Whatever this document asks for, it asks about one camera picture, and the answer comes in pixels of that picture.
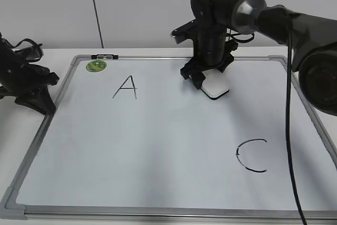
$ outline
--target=white table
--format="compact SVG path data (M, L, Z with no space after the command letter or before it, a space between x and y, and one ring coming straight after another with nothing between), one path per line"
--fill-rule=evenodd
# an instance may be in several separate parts
M240 56L267 56L286 55L286 47L242 47L234 52ZM60 81L58 85L50 87L51 97L57 93L62 80L75 55L79 54L118 54L118 55L141 55L141 56L191 56L191 48L124 48L124 49L62 49L44 50L45 56L39 62L40 65L49 67L56 72ZM17 168L19 167L42 119L38 113L27 110L20 106L13 106L14 100L5 98L0 101L0 109L8 109L8 116L0 115L0 195L5 193L10 185ZM332 140L337 145L337 118L319 112ZM125 221L61 221L61 220L0 220L0 224L135 224L136 222Z

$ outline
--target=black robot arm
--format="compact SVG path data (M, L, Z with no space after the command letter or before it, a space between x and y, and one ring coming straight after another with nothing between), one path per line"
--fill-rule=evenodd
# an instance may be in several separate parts
M337 115L337 21L296 13L265 0L191 0L195 20L177 28L172 36L180 43L193 40L194 55L181 69L197 89L205 77L202 71L224 71L237 49L233 36L225 43L227 29L239 34L259 32L279 44L288 44L292 33L292 70L299 72L305 97L319 110Z

